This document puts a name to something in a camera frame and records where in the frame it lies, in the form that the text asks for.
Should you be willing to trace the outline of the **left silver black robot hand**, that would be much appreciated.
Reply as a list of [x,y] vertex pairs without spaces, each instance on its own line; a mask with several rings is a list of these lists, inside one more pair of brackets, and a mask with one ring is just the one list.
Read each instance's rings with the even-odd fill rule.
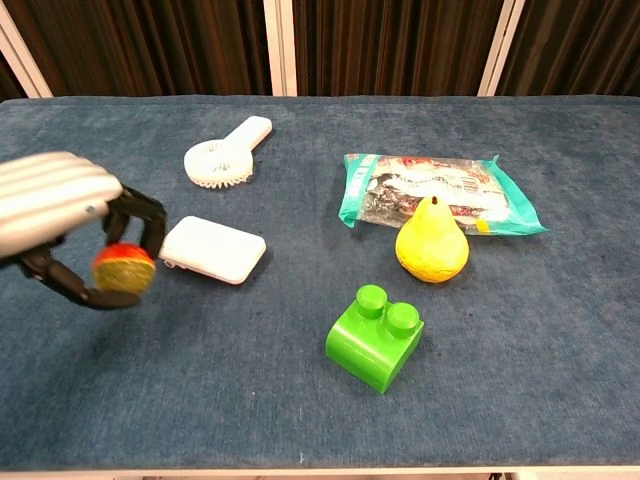
[[19,266],[26,277],[77,305],[125,309],[137,305],[140,295],[121,287],[89,286],[51,250],[69,233],[94,221],[101,222],[105,246],[118,245],[132,218],[143,222],[138,247],[154,261],[167,232],[167,213],[158,200],[68,151],[32,154],[1,164],[1,266]]

